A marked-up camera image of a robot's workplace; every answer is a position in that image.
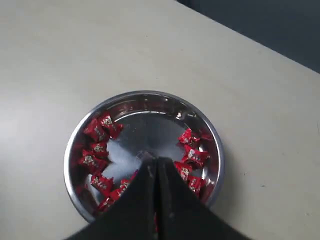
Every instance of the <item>table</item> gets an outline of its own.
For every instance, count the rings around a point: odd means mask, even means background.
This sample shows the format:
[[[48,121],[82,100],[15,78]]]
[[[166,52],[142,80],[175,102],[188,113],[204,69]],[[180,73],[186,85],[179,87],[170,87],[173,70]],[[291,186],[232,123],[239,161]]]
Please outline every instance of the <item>table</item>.
[[[225,148],[213,211],[257,240],[319,239],[320,75],[172,0],[22,0],[0,8],[0,232],[58,240],[87,223],[64,186],[79,120],[158,90]]]

